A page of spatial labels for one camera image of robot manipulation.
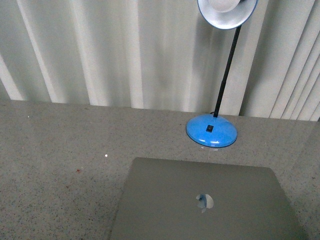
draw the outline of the desk lamp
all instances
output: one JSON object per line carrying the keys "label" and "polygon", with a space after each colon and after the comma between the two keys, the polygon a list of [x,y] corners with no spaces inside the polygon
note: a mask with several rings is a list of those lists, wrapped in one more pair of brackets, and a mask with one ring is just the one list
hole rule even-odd
{"label": "desk lamp", "polygon": [[202,16],[210,25],[222,30],[236,28],[214,111],[196,116],[186,124],[186,133],[192,140],[207,147],[222,148],[233,144],[237,139],[236,127],[227,119],[218,116],[218,113],[241,25],[254,12],[258,0],[197,0],[197,2]]}

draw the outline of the lamp shade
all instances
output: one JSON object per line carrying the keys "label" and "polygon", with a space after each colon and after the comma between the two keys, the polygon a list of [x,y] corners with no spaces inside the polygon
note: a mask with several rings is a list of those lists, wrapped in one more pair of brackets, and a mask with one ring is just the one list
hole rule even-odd
{"label": "lamp shade", "polygon": [[[236,2],[234,0],[224,0],[225,2]],[[204,19],[218,29],[234,29],[242,25],[254,12],[258,0],[240,0],[234,7],[232,4],[231,10],[228,9],[227,4],[219,4],[219,0],[198,0],[198,7]]]}

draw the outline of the black lamp arm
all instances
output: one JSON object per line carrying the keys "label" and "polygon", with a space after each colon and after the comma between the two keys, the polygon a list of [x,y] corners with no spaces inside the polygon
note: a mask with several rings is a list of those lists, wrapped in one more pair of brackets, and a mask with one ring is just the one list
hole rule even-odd
{"label": "black lamp arm", "polygon": [[213,116],[215,118],[218,117],[218,113],[219,113],[222,97],[224,95],[224,91],[225,91],[225,87],[226,87],[226,83],[227,83],[227,78],[228,78],[228,74],[229,74],[232,58],[234,57],[234,53],[235,53],[235,49],[236,49],[236,45],[237,45],[237,41],[238,41],[240,30],[241,30],[241,25],[238,26],[235,29],[235,34],[234,34],[234,37],[233,37],[233,42],[232,42],[232,45],[231,45],[231,50],[230,50],[230,53],[229,53],[228,62],[226,63],[223,79],[222,79],[222,82],[221,82],[218,99],[216,101],[214,112],[211,112],[211,114],[213,113]]}

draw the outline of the granite countertop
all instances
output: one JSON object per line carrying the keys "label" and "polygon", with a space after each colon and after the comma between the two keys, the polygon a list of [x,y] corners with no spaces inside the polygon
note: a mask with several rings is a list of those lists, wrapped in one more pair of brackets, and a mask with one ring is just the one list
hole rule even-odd
{"label": "granite countertop", "polygon": [[270,167],[311,240],[320,239],[320,122],[226,116],[236,142],[193,142],[197,113],[0,102],[0,239],[110,237],[135,157]]}

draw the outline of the laptop lid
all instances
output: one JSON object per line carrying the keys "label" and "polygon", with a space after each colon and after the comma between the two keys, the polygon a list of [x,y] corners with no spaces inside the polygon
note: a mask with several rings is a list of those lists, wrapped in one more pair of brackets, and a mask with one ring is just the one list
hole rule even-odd
{"label": "laptop lid", "polygon": [[307,236],[270,168],[136,158],[110,239],[302,240]]}

